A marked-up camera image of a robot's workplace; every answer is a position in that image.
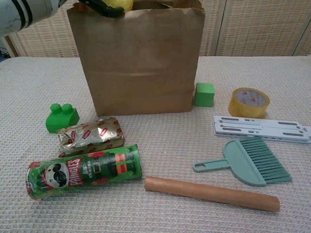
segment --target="paper bag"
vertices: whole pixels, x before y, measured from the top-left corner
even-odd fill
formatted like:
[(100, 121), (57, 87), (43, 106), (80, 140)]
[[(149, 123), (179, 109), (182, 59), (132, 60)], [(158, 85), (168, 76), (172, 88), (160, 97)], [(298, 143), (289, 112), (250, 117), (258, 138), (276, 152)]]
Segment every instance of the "paper bag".
[(67, 13), (98, 116), (191, 110), (205, 18), (199, 0), (136, 1), (119, 18)]

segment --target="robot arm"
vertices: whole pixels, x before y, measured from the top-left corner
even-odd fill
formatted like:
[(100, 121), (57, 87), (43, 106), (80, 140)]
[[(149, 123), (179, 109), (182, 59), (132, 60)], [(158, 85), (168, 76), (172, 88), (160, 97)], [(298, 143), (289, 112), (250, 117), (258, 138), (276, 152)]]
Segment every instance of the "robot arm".
[[(0, 0), (0, 38), (18, 32), (53, 16), (67, 0)], [(79, 0), (106, 17), (123, 14), (122, 7), (112, 8), (102, 0)]]

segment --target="green toy block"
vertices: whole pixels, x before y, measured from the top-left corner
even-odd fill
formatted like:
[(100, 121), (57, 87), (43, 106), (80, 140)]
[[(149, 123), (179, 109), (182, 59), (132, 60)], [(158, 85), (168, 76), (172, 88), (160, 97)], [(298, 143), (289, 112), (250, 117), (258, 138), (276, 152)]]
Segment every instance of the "green toy block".
[(59, 129), (76, 125), (80, 119), (77, 109), (66, 103), (62, 107), (59, 103), (54, 103), (50, 107), (51, 113), (45, 125), (50, 133), (57, 133)]
[(197, 83), (195, 87), (194, 105), (211, 107), (214, 103), (215, 88), (212, 83)]

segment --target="table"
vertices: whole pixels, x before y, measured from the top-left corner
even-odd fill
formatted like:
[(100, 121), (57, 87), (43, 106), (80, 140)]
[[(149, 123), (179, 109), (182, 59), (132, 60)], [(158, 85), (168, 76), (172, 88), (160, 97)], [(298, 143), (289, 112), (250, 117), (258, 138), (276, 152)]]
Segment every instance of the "table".
[(200, 57), (197, 82), (215, 84), (214, 107), (189, 113), (115, 116), (126, 145), (138, 144), (146, 175), (277, 196), (279, 213), (144, 190), (144, 180), (84, 188), (34, 201), (25, 175), (32, 161), (55, 158), (59, 142), (45, 129), (49, 107), (69, 102), (80, 122), (97, 120), (79, 58), (20, 57), (0, 63), (0, 231), (309, 233), (311, 145), (267, 142), (291, 183), (248, 186), (230, 170), (195, 173), (192, 164), (222, 157), (229, 137), (213, 135), (213, 115), (228, 116), (241, 86), (271, 99), (267, 118), (311, 125), (311, 57)]

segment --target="rolling pin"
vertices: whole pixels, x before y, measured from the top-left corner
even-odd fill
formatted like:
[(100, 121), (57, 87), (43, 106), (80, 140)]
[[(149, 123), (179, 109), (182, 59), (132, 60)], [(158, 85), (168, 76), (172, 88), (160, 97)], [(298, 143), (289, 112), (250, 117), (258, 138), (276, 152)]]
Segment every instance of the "rolling pin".
[(280, 202), (277, 197), (242, 190), (220, 188), (151, 176), (147, 176), (145, 179), (145, 189), (149, 191), (171, 193), (185, 197), (240, 205), (260, 210), (273, 212), (280, 211)]

